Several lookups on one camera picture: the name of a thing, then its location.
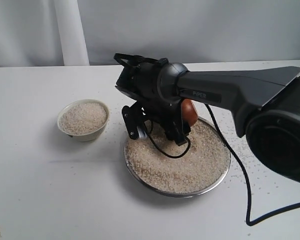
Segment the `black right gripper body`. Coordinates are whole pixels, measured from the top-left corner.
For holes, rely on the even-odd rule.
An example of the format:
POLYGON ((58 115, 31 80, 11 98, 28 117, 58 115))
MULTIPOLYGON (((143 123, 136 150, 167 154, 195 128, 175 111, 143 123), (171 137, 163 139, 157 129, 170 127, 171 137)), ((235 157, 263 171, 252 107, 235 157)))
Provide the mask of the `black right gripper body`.
POLYGON ((167 59, 118 59, 123 70, 115 87, 135 100, 136 115, 141 108, 149 120, 162 125, 181 125, 181 97, 177 87, 183 74, 181 63, 167 59))

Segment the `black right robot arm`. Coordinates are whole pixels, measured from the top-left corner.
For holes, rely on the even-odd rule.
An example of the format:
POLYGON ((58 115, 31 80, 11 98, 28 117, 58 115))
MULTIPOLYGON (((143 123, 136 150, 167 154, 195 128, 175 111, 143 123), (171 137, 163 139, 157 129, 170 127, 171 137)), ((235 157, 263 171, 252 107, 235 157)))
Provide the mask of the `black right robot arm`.
POLYGON ((190 124, 181 104, 190 99, 231 112, 238 137, 268 169, 300 183, 300 67, 258 70, 191 71, 166 58, 117 53, 123 66, 116 88, 134 100, 122 109, 133 140, 145 121, 160 124, 181 146, 190 124))

